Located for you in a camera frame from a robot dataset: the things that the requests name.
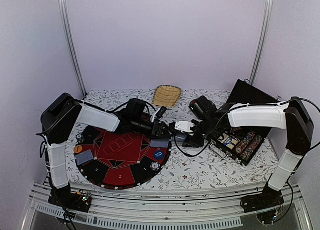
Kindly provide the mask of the blue white ten chip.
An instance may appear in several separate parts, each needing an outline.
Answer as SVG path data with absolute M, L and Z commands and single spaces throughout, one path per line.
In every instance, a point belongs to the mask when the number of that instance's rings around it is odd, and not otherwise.
M 150 168 L 153 170 L 153 171 L 158 171 L 161 167 L 161 164 L 158 163 L 158 162 L 152 162 L 151 165 L 150 165 Z

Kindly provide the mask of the poker chip stack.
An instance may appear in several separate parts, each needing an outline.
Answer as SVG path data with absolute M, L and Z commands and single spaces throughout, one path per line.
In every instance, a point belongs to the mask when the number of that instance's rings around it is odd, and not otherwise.
M 76 135 L 76 140 L 77 140 L 78 144 L 82 144 L 84 142 L 85 138 L 82 134 L 79 133 Z

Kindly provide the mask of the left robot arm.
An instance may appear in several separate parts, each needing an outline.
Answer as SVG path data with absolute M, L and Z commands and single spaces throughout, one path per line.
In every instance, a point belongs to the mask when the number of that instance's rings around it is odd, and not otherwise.
M 156 177 L 168 162 L 172 143 L 167 125 L 149 104 L 132 98 L 105 110 L 64 93 L 40 118 L 47 168 L 63 206 L 74 203 L 66 151 L 74 144 L 75 165 L 86 181 L 109 190 L 141 186 Z

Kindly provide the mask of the blue checkered card deck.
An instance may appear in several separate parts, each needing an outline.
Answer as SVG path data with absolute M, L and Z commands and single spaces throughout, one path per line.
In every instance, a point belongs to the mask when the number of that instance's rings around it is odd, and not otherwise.
M 175 136 L 175 140 L 177 143 L 184 143 L 186 138 L 186 136 Z

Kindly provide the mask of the dealt blue cards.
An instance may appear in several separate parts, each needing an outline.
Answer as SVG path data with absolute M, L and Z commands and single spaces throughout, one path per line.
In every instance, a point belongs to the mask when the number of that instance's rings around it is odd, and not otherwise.
M 168 148 L 170 143 L 169 139 L 152 139 L 150 142 L 150 147 L 152 148 Z
M 75 156 L 75 159 L 76 159 L 76 164 L 78 166 L 80 166 L 80 165 L 83 165 L 89 161 L 92 161 L 94 159 L 94 155 L 91 150 L 87 150 L 87 151 L 84 151 L 82 153 L 77 154 Z

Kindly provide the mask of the orange dealer button chip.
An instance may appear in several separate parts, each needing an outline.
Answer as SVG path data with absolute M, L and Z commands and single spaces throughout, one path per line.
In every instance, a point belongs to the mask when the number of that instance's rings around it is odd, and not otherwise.
M 74 153 L 75 154 L 79 154 L 83 151 L 83 147 L 81 145 L 77 145 L 75 148 L 74 148 Z

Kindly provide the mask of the blue small blind chip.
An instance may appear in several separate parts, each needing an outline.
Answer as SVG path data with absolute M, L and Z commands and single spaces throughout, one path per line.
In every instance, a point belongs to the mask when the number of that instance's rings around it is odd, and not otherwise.
M 165 157 L 165 153 L 162 150 L 156 150 L 153 154 L 156 160 L 162 160 Z

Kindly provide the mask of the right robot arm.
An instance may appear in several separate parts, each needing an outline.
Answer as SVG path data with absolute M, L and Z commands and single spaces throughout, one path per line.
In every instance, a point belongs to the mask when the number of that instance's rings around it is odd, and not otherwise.
M 305 99 L 292 97 L 277 103 L 226 103 L 200 122 L 181 121 L 175 129 L 195 138 L 218 138 L 228 128 L 259 127 L 286 131 L 287 145 L 279 163 L 256 199 L 262 208 L 269 208 L 281 196 L 281 190 L 297 171 L 311 145 L 314 123 L 304 106 Z

